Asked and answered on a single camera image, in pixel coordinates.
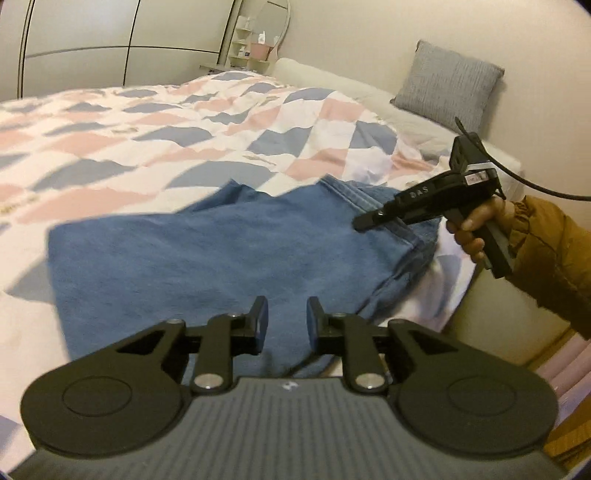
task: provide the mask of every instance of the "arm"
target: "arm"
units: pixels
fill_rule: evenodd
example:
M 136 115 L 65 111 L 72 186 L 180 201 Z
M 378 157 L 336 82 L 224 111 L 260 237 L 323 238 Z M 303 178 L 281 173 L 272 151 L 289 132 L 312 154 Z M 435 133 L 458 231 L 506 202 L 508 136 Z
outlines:
M 474 209 L 460 228 L 448 222 L 474 261 L 482 260 L 484 242 L 472 232 L 493 218 L 517 256 L 507 280 L 591 338 L 591 232 L 545 200 L 527 196 L 513 204 L 494 197 Z

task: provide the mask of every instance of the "finger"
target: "finger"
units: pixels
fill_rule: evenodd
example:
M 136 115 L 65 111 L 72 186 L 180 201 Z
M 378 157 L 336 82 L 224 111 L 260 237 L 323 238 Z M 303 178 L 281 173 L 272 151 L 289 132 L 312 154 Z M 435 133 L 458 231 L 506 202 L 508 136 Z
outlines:
M 484 262 L 485 254 L 484 252 L 478 252 L 476 255 L 471 255 L 472 261 L 474 263 Z
M 464 230 L 458 230 L 453 237 L 460 246 L 467 245 L 474 240 L 474 234 Z
M 456 233 L 458 231 L 458 227 L 451 220 L 446 222 L 445 228 L 447 228 L 447 231 L 450 233 Z
M 482 238 L 475 238 L 469 244 L 462 246 L 462 250 L 466 252 L 468 255 L 476 255 L 484 249 L 484 240 Z
M 504 200 L 494 196 L 470 212 L 468 218 L 462 223 L 462 229 L 468 232 L 478 230 L 488 220 L 495 218 L 496 214 L 503 210 Z

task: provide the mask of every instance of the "gray ribbed base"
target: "gray ribbed base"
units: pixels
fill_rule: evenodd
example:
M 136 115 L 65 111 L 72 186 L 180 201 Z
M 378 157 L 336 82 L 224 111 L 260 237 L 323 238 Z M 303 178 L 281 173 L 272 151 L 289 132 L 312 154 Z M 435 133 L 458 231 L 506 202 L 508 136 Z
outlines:
M 183 421 L 142 450 L 80 460 L 39 450 L 14 480 L 556 480 L 542 452 L 466 460 L 423 443 L 387 403 L 340 379 L 241 379 L 193 401 Z

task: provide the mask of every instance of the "silver bolt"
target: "silver bolt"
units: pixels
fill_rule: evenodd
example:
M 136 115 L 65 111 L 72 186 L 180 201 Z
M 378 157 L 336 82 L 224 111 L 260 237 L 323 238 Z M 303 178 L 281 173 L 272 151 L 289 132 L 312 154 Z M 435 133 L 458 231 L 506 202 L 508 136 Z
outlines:
M 220 387 L 223 384 L 223 378 L 218 374 L 201 374 L 195 377 L 195 385 L 209 390 Z
M 360 387 L 371 390 L 372 388 L 379 388 L 386 383 L 383 375 L 378 374 L 361 374 L 355 379 Z

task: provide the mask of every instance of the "black circular disk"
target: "black circular disk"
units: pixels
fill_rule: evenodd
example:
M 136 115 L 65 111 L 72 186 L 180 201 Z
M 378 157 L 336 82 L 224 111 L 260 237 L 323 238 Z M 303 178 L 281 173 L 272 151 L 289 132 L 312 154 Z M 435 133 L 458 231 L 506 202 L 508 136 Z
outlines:
M 175 422 L 182 405 L 179 385 L 158 364 L 113 353 L 83 358 L 35 380 L 22 398 L 21 417 L 37 447 L 105 456 L 155 439 Z
M 550 386 L 523 368 L 437 355 L 401 386 L 397 405 L 426 441 L 469 456 L 508 457 L 542 442 L 557 415 Z
M 447 394 L 452 405 L 459 410 L 485 417 L 509 410 L 517 399 L 510 385 L 481 375 L 454 382 Z
M 66 407 L 85 417 L 103 417 L 124 408 L 131 401 L 131 387 L 109 377 L 89 377 L 75 381 L 63 397 Z

